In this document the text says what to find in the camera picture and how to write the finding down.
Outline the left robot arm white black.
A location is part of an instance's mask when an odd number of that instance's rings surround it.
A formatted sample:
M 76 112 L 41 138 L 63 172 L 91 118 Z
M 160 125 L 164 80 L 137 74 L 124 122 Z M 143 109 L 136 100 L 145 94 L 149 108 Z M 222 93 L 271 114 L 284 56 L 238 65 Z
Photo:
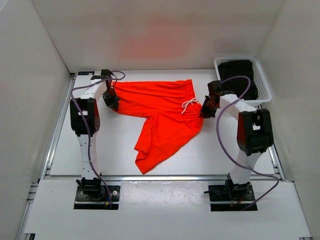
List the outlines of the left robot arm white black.
M 111 70 L 103 69 L 100 75 L 91 76 L 88 85 L 70 91 L 70 125 L 77 136 L 82 162 L 81 179 L 77 184 L 93 201 L 109 202 L 112 196 L 99 169 L 96 141 L 101 126 L 98 101 L 103 99 L 108 108 L 119 109 L 120 98 L 114 88 L 117 81 Z

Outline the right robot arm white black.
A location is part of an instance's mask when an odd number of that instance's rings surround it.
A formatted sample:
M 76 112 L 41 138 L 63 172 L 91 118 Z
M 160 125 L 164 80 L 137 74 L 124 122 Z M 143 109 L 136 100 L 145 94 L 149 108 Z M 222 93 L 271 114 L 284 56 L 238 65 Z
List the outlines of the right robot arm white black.
M 240 96 L 224 90 L 219 80 L 211 81 L 207 86 L 209 95 L 205 97 L 200 116 L 205 119 L 216 118 L 218 142 L 234 164 L 225 180 L 222 193 L 228 199 L 236 200 L 243 197 L 249 189 L 251 174 L 255 171 L 258 159 L 274 144 L 271 115 L 267 109 L 259 110 L 242 100 L 249 86 Z M 222 142 L 220 121 L 224 113 L 228 113 L 237 121 L 237 159 L 231 156 Z

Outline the orange shorts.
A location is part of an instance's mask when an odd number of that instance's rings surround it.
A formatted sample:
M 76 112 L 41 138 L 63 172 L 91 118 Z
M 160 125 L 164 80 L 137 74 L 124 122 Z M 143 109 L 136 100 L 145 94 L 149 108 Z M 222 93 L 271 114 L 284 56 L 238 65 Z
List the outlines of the orange shorts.
M 134 149 L 135 164 L 144 175 L 177 153 L 203 126 L 201 104 L 191 79 L 125 81 L 115 85 L 117 112 L 144 118 Z

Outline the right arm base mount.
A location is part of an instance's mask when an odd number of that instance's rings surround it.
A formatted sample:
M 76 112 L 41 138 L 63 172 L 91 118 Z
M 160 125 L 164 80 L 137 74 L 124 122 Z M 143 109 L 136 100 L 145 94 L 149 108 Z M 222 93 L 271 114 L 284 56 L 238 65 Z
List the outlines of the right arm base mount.
M 209 196 L 211 212 L 257 211 L 252 184 L 235 184 L 228 175 L 224 184 L 212 184 L 203 192 Z

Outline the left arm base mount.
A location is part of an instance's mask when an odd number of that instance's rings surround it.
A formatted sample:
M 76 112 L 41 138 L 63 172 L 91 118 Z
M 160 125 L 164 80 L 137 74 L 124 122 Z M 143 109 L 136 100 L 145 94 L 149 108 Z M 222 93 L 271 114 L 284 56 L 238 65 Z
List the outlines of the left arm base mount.
M 121 186 L 109 185 L 108 191 L 101 180 L 77 179 L 73 208 L 75 210 L 118 210 Z

